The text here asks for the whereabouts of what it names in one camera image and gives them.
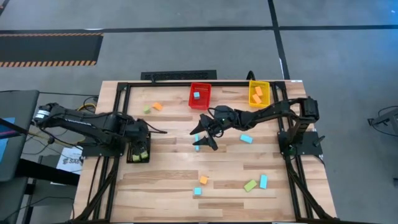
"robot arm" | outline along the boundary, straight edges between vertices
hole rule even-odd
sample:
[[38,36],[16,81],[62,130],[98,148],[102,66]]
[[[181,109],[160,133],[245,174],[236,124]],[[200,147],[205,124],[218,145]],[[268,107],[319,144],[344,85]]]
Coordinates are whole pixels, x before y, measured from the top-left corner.
[[[299,115],[290,109],[294,104],[300,105]],[[217,106],[213,110],[215,113],[210,113],[212,118],[201,114],[198,126],[190,133],[196,134],[206,131],[208,137],[203,137],[193,143],[193,145],[206,145],[213,150],[217,150],[218,146],[214,137],[222,137],[225,130],[234,128],[240,131],[247,131],[254,128],[258,123],[283,117],[292,118],[295,121],[295,126],[289,129],[289,137],[286,144],[300,144],[308,125],[315,123],[319,119],[318,103],[310,97],[279,101],[255,112],[233,110],[228,106]]]
[[39,107],[34,121],[41,130],[62,127],[93,140],[90,143],[78,142],[77,146],[94,145],[110,151],[123,151],[127,143],[129,147],[133,147],[134,161],[147,157],[149,129],[143,119],[134,120],[132,116],[119,112],[89,114],[49,103]]

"orange cube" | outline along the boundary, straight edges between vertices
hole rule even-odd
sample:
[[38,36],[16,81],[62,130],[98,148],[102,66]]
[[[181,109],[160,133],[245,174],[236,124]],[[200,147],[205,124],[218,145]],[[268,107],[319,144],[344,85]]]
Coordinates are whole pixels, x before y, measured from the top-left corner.
[[201,184],[207,184],[207,179],[208,179],[207,177],[201,176],[199,182],[200,182]]
[[152,107],[159,111],[163,109],[163,106],[160,103],[154,103]]
[[258,96],[262,96],[261,87],[257,86],[254,89],[256,90],[256,93],[257,93]]
[[254,94],[254,95],[252,95],[252,97],[253,97],[254,101],[255,101],[257,104],[260,104],[260,103],[261,103],[261,99],[260,99],[259,95]]

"concrete floor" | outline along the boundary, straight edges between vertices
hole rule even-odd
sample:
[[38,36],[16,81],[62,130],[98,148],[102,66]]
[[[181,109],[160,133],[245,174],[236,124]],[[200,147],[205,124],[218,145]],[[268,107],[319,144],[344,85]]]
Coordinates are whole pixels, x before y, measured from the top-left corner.
[[[393,0],[274,1],[280,26],[398,24]],[[10,0],[0,16],[0,30],[234,25],[270,26],[267,1]],[[398,176],[398,139],[377,133],[366,119],[397,104],[398,30],[282,31],[281,36],[291,79],[303,80],[319,102],[316,127],[326,135],[322,146],[338,216],[396,223],[398,189],[392,177]],[[245,78],[248,70],[258,79],[282,78],[273,31],[115,33],[105,34],[94,67],[0,68],[0,90],[97,94],[103,80],[201,69],[217,69],[219,79]],[[39,105],[56,101],[77,108],[83,100],[41,95]],[[30,142],[25,151],[39,146]],[[32,223],[64,221],[69,211],[67,204],[35,208]]]

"wooden table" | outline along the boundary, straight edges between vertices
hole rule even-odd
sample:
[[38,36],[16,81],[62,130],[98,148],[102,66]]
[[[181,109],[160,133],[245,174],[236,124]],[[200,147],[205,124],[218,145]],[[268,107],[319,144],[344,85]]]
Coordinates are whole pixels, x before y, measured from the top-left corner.
[[[112,111],[118,82],[103,82],[97,113]],[[289,98],[305,97],[302,82],[286,81]],[[239,140],[241,131],[229,129],[216,139],[219,149],[201,146],[195,152],[189,132],[198,124],[203,111],[188,106],[189,87],[133,87],[128,114],[144,118],[153,127],[168,134],[153,134],[148,164],[127,164],[121,158],[113,201],[112,222],[227,222],[295,220],[285,162],[279,154],[277,120],[258,124],[245,132],[254,137],[252,144]],[[144,105],[161,103],[162,111],[144,114]],[[210,106],[228,105],[255,111],[248,105],[247,87],[213,87]],[[313,156],[302,156],[308,189],[325,209],[335,216],[324,166]],[[96,158],[84,161],[75,198],[76,215],[86,206]],[[93,195],[98,186],[98,166]],[[247,193],[243,185],[260,175],[268,176],[267,189]],[[209,177],[206,185],[201,175]],[[202,196],[193,196],[193,188],[202,187]],[[302,194],[297,189],[302,216]],[[104,215],[106,192],[101,204]]]

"white paper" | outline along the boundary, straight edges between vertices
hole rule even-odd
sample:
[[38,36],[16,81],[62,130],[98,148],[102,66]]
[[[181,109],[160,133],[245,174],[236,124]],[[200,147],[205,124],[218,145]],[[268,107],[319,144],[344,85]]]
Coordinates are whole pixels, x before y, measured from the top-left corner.
[[62,149],[62,155],[58,160],[57,169],[65,170],[80,175],[82,168],[82,164],[80,162],[80,156],[81,156],[80,149],[76,147],[73,148],[64,147]]

